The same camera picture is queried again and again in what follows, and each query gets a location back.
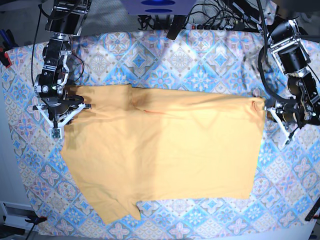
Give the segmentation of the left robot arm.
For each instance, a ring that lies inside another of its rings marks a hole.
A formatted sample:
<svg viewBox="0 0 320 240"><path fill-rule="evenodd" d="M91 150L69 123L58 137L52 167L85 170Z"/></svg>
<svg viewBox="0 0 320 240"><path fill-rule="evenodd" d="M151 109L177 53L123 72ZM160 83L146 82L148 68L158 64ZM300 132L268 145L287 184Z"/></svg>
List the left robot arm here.
<svg viewBox="0 0 320 240"><path fill-rule="evenodd" d="M265 110L269 118L279 124L320 124L320 93L317 89L317 75L309 68L310 55L302 40L319 41L319 36L303 35L296 22L298 13L319 10L320 4L313 0L276 0L273 23L261 21L264 46L258 55L258 70L266 92L270 95ZM270 53L280 71L288 77L290 98L283 98L273 91L265 79L263 62Z"/></svg>

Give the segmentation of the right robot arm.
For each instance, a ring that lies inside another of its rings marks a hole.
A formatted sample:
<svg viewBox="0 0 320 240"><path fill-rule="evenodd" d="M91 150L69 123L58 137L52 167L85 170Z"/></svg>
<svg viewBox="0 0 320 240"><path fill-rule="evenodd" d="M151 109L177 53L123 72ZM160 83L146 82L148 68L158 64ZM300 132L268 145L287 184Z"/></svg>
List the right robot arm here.
<svg viewBox="0 0 320 240"><path fill-rule="evenodd" d="M50 14L38 5L39 15L47 19L45 29L52 36L42 51L42 71L31 80L36 96L42 101L34 109L53 128L69 123L85 107L84 99L69 95L65 85L70 77L67 61L73 55L71 39L80 35L91 4L90 0L56 0Z"/></svg>

